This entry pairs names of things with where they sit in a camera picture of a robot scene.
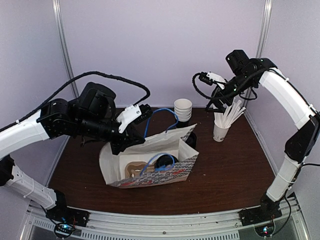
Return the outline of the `cardboard cup carrier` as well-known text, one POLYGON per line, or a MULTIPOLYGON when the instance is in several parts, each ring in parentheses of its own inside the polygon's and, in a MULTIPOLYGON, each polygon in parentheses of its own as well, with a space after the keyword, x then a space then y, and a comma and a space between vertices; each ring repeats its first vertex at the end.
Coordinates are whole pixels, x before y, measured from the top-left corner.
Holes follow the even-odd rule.
POLYGON ((130 162, 126 165, 124 169, 126 178, 135 178, 139 177, 140 173, 143 171, 144 167, 147 166, 147 163, 144 161, 130 162))

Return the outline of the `stack of paper cups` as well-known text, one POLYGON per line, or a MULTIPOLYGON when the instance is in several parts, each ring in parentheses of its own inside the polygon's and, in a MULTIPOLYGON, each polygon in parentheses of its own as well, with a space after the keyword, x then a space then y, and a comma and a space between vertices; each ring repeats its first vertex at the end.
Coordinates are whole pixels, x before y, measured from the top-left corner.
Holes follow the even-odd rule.
POLYGON ((187 127, 192 116, 193 104, 186 98, 174 101, 174 113, 178 116, 177 128, 187 127))

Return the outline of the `blue checkered paper bag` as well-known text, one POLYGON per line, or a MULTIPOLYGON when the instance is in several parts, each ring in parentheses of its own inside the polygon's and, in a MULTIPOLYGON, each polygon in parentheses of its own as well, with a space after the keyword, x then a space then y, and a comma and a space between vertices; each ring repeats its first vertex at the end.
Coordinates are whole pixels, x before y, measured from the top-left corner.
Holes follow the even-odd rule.
POLYGON ((153 187, 186 181, 199 152, 186 144, 196 125, 165 130, 149 136, 143 144, 134 145, 114 155, 110 143, 99 153, 99 166, 106 185, 119 189, 153 187), (146 162, 140 176, 125 177, 131 162, 146 162))

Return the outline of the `stack of black lids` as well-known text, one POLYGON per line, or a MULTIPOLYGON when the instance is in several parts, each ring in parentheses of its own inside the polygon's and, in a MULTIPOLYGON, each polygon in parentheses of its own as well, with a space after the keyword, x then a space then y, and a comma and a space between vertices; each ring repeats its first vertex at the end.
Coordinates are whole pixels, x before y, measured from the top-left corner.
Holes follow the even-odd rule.
POLYGON ((197 146, 197 136, 194 132, 191 132, 187 140, 185 141, 187 145, 191 148, 196 149, 197 146))

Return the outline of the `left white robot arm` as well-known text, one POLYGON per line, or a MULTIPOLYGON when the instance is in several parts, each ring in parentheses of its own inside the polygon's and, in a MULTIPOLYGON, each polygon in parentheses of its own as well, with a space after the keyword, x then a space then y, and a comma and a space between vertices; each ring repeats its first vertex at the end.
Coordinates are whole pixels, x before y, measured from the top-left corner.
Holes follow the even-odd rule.
POLYGON ((0 133, 0 184, 13 189, 24 198, 52 211, 61 222, 72 218, 65 195, 45 187, 25 174, 10 154, 30 144, 59 136, 89 137, 92 141, 110 143, 114 155, 145 142, 133 122, 141 116, 137 104, 116 115, 116 94, 94 82, 86 84, 74 100, 57 98, 36 110, 30 117, 0 133))

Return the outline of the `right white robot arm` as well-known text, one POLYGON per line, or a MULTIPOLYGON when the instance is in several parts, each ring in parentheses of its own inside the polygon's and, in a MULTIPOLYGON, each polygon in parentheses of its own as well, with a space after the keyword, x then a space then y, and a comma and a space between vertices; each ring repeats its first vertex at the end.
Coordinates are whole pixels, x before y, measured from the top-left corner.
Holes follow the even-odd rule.
POLYGON ((231 80, 212 72, 202 72, 199 77, 207 85, 216 85, 208 97, 210 104, 217 108, 216 112, 225 112, 234 97, 245 90, 262 86, 283 106, 297 128, 285 143, 280 170, 256 210, 258 219, 266 221, 276 212, 275 205, 294 184, 294 178, 314 147, 320 133, 320 114, 270 59, 249 58, 241 49, 232 51, 225 59, 234 74, 231 80))

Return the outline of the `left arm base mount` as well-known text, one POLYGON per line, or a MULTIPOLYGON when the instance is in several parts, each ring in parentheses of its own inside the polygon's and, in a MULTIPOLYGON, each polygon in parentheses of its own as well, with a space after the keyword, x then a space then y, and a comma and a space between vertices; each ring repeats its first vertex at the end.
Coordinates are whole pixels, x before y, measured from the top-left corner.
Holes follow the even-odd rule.
POLYGON ((54 190, 54 193, 56 196, 55 206, 46 210, 46 217, 54 221, 86 227, 90 213, 86 210, 68 207, 65 195, 58 190, 54 190))

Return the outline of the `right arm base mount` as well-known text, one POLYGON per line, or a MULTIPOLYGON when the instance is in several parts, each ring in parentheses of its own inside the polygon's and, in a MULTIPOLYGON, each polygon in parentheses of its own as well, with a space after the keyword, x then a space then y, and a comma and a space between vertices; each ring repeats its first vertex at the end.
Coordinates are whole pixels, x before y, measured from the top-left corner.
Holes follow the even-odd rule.
POLYGON ((268 197, 261 200, 260 206, 243 208, 238 214, 242 226, 255 225, 282 216, 280 201, 273 202, 268 197))

